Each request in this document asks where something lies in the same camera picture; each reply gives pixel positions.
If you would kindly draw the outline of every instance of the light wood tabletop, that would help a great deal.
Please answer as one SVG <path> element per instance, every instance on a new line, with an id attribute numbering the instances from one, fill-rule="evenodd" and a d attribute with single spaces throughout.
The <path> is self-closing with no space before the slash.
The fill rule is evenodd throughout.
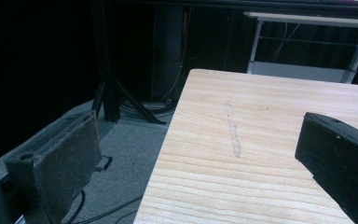
<path id="1" fill-rule="evenodd" d="M 358 129 L 358 85 L 192 70 L 135 223 L 352 223 L 295 159 L 306 112 Z"/>

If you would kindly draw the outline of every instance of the black device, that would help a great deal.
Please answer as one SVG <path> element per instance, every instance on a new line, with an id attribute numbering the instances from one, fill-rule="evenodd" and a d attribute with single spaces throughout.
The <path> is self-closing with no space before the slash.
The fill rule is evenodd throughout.
<path id="1" fill-rule="evenodd" d="M 307 113 L 296 159 L 318 184 L 358 223 L 358 130 L 338 119 Z"/>
<path id="2" fill-rule="evenodd" d="M 61 223 L 101 159 L 94 111 L 56 120 L 5 159 L 0 223 Z"/>

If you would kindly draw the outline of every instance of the pencil mark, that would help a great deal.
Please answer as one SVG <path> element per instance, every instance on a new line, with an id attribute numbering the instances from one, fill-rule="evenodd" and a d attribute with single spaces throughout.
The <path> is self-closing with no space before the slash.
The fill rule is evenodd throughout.
<path id="1" fill-rule="evenodd" d="M 241 155 L 241 143 L 237 137 L 237 125 L 233 120 L 234 110 L 232 109 L 232 105 L 230 101 L 226 101 L 226 112 L 227 112 L 227 121 L 229 131 L 231 133 L 231 142 L 232 147 L 234 148 L 234 155 L 235 157 L 239 158 Z"/>

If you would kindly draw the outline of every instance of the floor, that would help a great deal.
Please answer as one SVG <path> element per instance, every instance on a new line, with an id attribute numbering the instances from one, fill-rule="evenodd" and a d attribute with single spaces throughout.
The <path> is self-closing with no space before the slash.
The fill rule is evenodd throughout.
<path id="1" fill-rule="evenodd" d="M 91 102 L 87 102 L 68 111 L 64 116 L 90 108 Z M 88 219 L 142 196 L 145 192 L 173 112 L 158 116 L 159 119 L 167 122 L 166 125 L 160 125 L 148 123 L 134 113 L 126 113 L 125 109 L 122 111 L 122 118 L 114 124 L 104 120 L 103 109 L 101 110 L 99 117 L 101 151 L 103 155 L 113 157 L 113 162 L 106 171 L 92 175 L 91 181 L 84 188 L 86 193 L 84 206 L 73 223 L 89 223 Z M 0 159 L 0 178 L 6 174 L 3 159 L 11 153 Z M 101 166 L 105 163 L 106 159 L 103 159 Z M 78 208 L 80 201 L 79 195 L 63 220 L 64 223 Z M 140 200 L 92 223 L 132 223 L 139 204 Z"/>

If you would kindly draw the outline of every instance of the black stand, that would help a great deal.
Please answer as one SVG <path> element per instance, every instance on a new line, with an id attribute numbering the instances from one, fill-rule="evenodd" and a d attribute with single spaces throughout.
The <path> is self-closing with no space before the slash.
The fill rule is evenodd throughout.
<path id="1" fill-rule="evenodd" d="M 100 70 L 100 84 L 95 94 L 92 109 L 96 111 L 97 117 L 103 103 L 103 110 L 107 121 L 117 122 L 120 119 L 120 108 L 118 104 L 118 93 L 121 93 L 130 103 L 144 116 L 146 120 L 156 124 L 165 124 L 154 117 L 138 100 L 136 100 L 120 83 L 112 73 L 109 41 L 106 30 L 106 2 L 104 0 L 92 0 L 91 10 L 93 17 L 95 48 L 98 56 Z"/>

